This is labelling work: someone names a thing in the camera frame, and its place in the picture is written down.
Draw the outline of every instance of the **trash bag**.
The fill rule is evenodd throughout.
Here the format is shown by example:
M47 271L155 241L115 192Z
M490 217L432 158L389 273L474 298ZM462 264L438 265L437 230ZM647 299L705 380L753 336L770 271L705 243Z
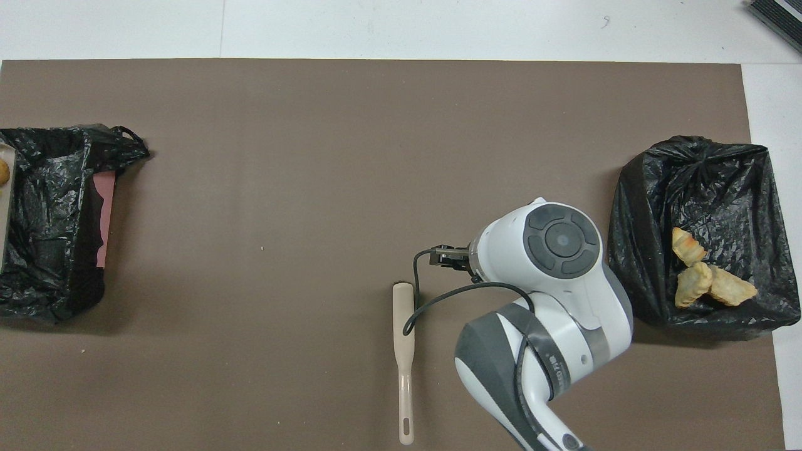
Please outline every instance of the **trash bag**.
M16 150L0 317L69 319L103 297L103 199L92 176L120 171L148 149L130 130L99 124L0 129L0 142Z
M686 267L671 230L690 232L714 264L751 282L758 295L727 307L703 295L674 306ZM710 340L748 340L800 319L771 159L764 146L674 136L621 171L610 214L609 264L644 322Z

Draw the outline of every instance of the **white tile surface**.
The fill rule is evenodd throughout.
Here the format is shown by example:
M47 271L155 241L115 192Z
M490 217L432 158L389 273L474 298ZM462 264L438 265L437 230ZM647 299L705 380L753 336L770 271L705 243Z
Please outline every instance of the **white tile surface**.
M0 0L0 59L208 58L221 0Z
M221 55L802 63L741 0L227 0Z
M788 245L802 282L802 65L744 65L752 142L769 148ZM774 331L785 447L802 449L802 323Z

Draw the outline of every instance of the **beige spatula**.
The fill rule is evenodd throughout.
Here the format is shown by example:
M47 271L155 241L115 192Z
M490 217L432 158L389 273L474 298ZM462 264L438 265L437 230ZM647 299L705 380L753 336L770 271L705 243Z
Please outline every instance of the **beige spatula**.
M412 358L415 356L415 330L402 333L403 325L415 310L412 285L398 282L393 286L393 347L399 366L399 440L411 445L415 439L412 425Z

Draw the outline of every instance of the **pink object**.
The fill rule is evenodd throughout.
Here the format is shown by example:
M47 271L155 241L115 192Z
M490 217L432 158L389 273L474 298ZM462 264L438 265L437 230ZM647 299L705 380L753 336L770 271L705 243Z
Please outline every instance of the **pink object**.
M108 226L111 222L111 199L114 197L114 171L96 173L94 177L95 188L103 198L103 208L100 209L100 237L103 245L98 249L98 268L106 267L106 247L108 244Z

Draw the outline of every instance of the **brown mat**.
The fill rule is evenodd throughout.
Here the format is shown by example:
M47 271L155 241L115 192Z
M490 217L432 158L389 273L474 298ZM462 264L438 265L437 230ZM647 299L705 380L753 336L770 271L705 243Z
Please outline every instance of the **brown mat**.
M0 329L2 449L401 449L391 284L538 196L604 231L618 170L675 134L748 142L726 65L352 60L5 61L0 126L122 124L107 295ZM468 283L425 267L426 295ZM461 327L422 319L410 449L515 449L463 389ZM636 326L553 408L596 450L783 447L772 339Z

